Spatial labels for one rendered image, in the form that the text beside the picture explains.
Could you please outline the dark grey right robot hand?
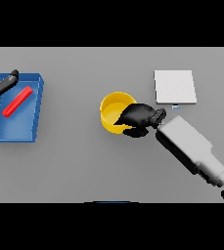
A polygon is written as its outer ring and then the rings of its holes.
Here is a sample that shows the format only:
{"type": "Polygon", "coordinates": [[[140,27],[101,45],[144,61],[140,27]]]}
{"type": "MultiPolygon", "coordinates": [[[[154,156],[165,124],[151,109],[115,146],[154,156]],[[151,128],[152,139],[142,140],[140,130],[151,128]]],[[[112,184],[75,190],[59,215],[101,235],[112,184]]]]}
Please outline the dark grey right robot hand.
{"type": "Polygon", "coordinates": [[[153,109],[148,104],[130,104],[119,116],[115,125],[127,125],[123,134],[132,138],[142,138],[148,135],[148,127],[156,129],[166,117],[164,108],[153,109]]]}

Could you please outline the yellow bowl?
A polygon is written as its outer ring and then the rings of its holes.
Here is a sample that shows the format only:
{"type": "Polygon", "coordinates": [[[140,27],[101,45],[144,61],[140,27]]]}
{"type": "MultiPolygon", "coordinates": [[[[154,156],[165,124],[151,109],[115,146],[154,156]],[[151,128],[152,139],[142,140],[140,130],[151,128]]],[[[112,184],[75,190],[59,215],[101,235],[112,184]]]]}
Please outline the yellow bowl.
{"type": "Polygon", "coordinates": [[[100,120],[103,127],[110,133],[120,135],[125,129],[131,129],[128,125],[115,125],[120,114],[136,100],[125,92],[112,92],[106,95],[100,103],[100,120]]]}

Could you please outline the pale square measuring scale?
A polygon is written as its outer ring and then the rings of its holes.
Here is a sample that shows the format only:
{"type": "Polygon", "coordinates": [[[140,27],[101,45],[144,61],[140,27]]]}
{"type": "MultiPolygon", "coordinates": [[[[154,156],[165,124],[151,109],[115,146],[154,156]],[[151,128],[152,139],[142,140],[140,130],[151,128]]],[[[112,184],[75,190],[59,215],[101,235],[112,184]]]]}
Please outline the pale square measuring scale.
{"type": "Polygon", "coordinates": [[[157,104],[196,104],[191,70],[155,70],[157,104]]]}

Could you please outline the blue tray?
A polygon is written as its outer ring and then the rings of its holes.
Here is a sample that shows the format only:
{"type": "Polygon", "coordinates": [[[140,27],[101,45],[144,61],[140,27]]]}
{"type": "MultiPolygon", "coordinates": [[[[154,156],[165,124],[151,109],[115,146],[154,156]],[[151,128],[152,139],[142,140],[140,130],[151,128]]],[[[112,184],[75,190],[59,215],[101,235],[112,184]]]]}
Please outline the blue tray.
{"type": "Polygon", "coordinates": [[[44,81],[40,73],[20,73],[19,83],[0,96],[0,143],[35,142],[43,86],[44,81]],[[31,88],[32,93],[9,117],[5,117],[2,111],[26,86],[31,88]]]}

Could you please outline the red beaker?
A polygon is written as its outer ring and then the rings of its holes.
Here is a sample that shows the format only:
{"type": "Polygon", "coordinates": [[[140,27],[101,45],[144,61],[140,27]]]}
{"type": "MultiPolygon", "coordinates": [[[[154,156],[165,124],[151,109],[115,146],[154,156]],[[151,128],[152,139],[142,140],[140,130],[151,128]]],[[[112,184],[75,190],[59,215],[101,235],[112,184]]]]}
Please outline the red beaker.
{"type": "Polygon", "coordinates": [[[33,93],[29,86],[25,86],[15,98],[2,110],[2,115],[10,117],[16,109],[33,93]]]}

